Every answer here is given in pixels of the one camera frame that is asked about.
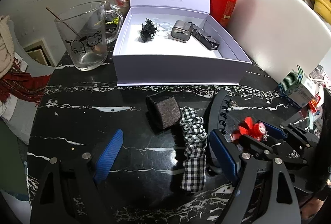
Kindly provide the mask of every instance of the metal screw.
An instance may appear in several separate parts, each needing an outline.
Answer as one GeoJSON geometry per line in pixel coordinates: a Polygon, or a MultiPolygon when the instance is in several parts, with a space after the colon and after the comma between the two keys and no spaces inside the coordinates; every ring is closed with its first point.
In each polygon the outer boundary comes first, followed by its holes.
{"type": "Polygon", "coordinates": [[[277,164],[282,164],[282,163],[283,163],[283,161],[282,161],[281,158],[275,158],[275,162],[276,162],[277,164]]]}
{"type": "Polygon", "coordinates": [[[54,163],[56,163],[58,160],[57,160],[57,158],[56,157],[53,157],[53,158],[51,158],[50,160],[49,160],[49,163],[50,164],[54,164],[54,163]]]}
{"type": "Polygon", "coordinates": [[[242,153],[241,156],[242,156],[243,159],[250,159],[251,158],[251,155],[247,152],[242,153]]]}
{"type": "Polygon", "coordinates": [[[91,153],[89,153],[89,152],[85,152],[82,154],[83,159],[89,159],[90,157],[91,157],[91,153]]]}

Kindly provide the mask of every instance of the transparent gray container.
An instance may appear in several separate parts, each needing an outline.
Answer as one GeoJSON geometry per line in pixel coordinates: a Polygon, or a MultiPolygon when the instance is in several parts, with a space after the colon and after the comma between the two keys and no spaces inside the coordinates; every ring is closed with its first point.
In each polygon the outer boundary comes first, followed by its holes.
{"type": "Polygon", "coordinates": [[[183,41],[188,41],[191,37],[192,30],[193,25],[191,23],[178,20],[171,30],[171,36],[183,41]]]}

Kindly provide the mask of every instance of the yellow object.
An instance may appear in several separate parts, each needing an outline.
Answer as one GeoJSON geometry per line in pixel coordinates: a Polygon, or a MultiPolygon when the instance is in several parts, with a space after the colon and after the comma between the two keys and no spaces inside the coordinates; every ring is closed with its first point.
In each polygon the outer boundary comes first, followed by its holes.
{"type": "Polygon", "coordinates": [[[116,24],[117,25],[119,23],[119,19],[120,19],[119,17],[114,18],[113,21],[107,22],[106,25],[108,25],[108,24],[116,24]]]}
{"type": "Polygon", "coordinates": [[[330,0],[315,0],[314,10],[320,14],[327,21],[327,23],[331,24],[330,0]]]}

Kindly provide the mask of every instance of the red bottle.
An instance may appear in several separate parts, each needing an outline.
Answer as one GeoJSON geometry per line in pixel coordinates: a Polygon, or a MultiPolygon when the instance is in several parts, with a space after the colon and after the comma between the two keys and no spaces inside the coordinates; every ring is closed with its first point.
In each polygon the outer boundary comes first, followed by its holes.
{"type": "Polygon", "coordinates": [[[210,15],[225,28],[236,2],[237,0],[210,0],[210,15]]]}

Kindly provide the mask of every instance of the marble table surface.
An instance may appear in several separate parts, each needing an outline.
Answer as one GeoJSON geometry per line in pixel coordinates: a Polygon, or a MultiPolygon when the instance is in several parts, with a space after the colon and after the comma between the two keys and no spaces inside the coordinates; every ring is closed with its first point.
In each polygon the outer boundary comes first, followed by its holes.
{"type": "MultiPolygon", "coordinates": [[[[52,74],[29,141],[28,185],[32,206],[38,181],[50,158],[73,159],[91,152],[108,133],[121,128],[123,146],[106,181],[98,186],[106,209],[116,221],[213,224],[233,187],[224,175],[206,173],[203,191],[191,196],[180,191],[185,147],[181,129],[158,131],[152,127],[146,117],[146,95],[168,90],[181,107],[192,107],[203,115],[212,97],[226,89],[232,97],[228,133],[246,116],[279,126],[298,109],[279,96],[277,83],[254,63],[239,86],[118,87],[112,61],[114,45],[108,46],[108,58],[97,69],[79,71],[65,53],[52,74]]],[[[290,120],[305,125],[307,118],[299,115],[290,120]]],[[[81,198],[75,197],[74,202],[84,219],[81,198]]]]}

